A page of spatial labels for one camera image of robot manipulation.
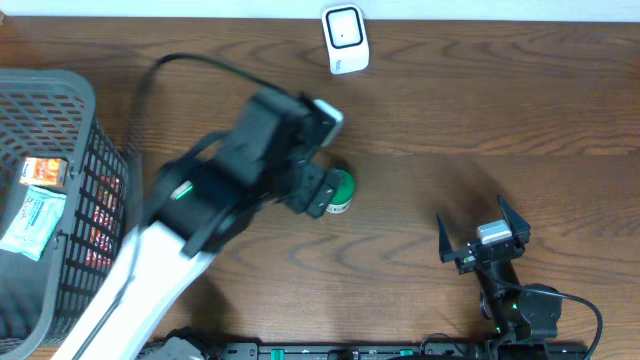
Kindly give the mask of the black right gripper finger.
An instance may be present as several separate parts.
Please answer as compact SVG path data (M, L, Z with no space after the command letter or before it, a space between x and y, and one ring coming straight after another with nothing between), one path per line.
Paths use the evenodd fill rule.
M447 263L455 258L454 251L452 249L451 242L448 237L447 230L439 214L436 215L438 225L438 245L439 245L439 258L442 263Z
M528 243L531 235L530 224L508 204L502 195L497 195L497 201L512 236L523 244Z

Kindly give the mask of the green lid jar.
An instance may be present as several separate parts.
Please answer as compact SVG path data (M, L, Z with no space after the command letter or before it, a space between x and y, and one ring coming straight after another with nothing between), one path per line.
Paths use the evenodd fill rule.
M355 194L355 180L353 176L345 170L339 170L339 173L342 176L341 183L326 208L326 211L332 214L346 212Z

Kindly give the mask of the red snack bar wrapper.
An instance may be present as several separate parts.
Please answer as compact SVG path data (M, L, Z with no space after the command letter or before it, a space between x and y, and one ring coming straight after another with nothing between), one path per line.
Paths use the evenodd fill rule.
M110 270L113 254L112 236L118 225L116 216L120 214L118 196L120 195L120 179L115 175L101 175L101 183L94 181L89 194L92 223L88 230L89 247L85 251L85 264L95 269Z

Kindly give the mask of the teal wet wipes pack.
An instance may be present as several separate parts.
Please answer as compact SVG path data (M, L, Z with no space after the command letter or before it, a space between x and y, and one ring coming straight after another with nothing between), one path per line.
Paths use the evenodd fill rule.
M65 203L65 194L29 186L1 239L1 249L38 261L64 213Z

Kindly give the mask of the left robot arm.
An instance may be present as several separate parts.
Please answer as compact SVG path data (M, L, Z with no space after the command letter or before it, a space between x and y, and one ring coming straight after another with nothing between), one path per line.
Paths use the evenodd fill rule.
M312 159L343 123L324 100L263 88L230 132L208 134L165 164L56 358L135 358L178 297L265 203L321 217L342 176Z

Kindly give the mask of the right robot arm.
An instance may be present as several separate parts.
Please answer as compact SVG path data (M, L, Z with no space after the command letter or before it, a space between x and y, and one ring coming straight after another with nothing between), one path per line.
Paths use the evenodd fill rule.
M485 317L508 343L543 343L558 336L562 299L542 284L522 285L512 261L520 258L530 240L531 226L497 197L502 218L477 228L477 239L464 249L452 248L445 225L437 219L439 257L455 264L459 274L476 275Z

